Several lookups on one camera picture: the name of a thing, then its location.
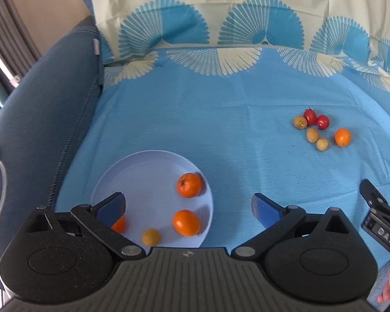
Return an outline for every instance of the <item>bedsheet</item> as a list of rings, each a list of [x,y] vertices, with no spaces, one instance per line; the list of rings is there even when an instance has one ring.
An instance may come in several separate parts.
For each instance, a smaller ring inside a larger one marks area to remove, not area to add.
[[[304,72],[285,50],[157,49],[106,67],[105,90],[56,210],[89,202],[119,159],[169,150],[195,163],[211,186],[214,216],[203,247],[231,251],[262,231],[250,211],[252,194],[261,192],[313,213],[340,207],[384,265],[390,255],[359,227],[368,207],[358,189],[368,178],[390,203],[390,92],[352,61],[326,77]],[[330,139],[325,152],[292,125],[308,107],[331,119],[321,132]],[[353,134],[345,148],[333,143],[340,127]]]

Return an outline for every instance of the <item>red tomato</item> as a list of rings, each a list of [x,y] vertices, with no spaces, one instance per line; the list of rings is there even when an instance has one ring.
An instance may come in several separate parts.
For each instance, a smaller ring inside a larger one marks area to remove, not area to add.
[[[306,109],[303,113],[303,117],[306,118],[306,121],[308,122],[308,127],[314,126],[316,124],[316,113],[311,108]]]
[[[319,115],[316,119],[316,125],[319,129],[325,130],[327,127],[329,127],[329,118],[325,115]]]

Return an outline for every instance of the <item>black clamp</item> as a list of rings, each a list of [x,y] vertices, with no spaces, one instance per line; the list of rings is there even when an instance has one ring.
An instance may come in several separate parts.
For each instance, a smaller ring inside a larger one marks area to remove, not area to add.
[[[121,260],[141,259],[144,249],[111,229],[126,200],[115,193],[99,204],[53,213],[39,206],[0,260],[0,277],[13,297],[58,304],[102,287]]]
[[[297,205],[283,208],[260,193],[252,203],[257,200],[261,204],[252,205],[252,211],[262,224],[268,225],[260,216],[270,217],[271,210],[280,219],[235,248],[232,258],[257,262],[277,287],[301,300],[340,304],[368,296],[377,264],[341,209],[307,214]]]

